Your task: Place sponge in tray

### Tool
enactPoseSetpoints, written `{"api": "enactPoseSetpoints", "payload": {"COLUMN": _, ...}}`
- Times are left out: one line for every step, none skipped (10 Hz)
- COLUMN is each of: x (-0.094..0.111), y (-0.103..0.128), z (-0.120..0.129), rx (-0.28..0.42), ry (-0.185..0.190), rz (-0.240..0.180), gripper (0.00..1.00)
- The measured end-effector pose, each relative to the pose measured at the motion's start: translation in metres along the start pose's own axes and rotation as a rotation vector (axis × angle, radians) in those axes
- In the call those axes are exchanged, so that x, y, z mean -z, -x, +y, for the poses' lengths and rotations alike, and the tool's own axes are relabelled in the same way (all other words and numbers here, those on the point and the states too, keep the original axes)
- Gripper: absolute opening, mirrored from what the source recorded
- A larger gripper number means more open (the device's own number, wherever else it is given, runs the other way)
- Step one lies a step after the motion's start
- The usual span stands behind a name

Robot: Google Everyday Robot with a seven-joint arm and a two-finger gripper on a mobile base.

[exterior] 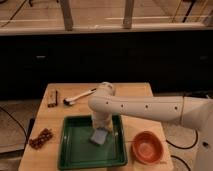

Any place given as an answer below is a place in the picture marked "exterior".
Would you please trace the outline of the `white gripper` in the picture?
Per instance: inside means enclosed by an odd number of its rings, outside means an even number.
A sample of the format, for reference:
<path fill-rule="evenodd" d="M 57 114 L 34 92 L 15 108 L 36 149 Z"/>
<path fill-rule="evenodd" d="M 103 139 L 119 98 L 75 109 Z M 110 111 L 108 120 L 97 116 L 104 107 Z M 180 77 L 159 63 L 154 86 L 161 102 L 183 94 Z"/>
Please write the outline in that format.
<path fill-rule="evenodd" d="M 111 114 L 92 114 L 92 126 L 94 129 L 112 130 L 112 115 Z"/>

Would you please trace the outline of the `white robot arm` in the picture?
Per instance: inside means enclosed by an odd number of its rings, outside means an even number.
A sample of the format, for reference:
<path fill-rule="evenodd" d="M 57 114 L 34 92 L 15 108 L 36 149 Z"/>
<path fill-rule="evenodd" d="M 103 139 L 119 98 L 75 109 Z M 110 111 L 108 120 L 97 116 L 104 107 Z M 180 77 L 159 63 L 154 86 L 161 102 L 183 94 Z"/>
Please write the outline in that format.
<path fill-rule="evenodd" d="M 163 96 L 120 97 L 109 82 L 101 83 L 90 96 L 93 120 L 105 126 L 110 115 L 123 114 L 169 122 L 201 132 L 194 171 L 213 171 L 213 99 Z"/>

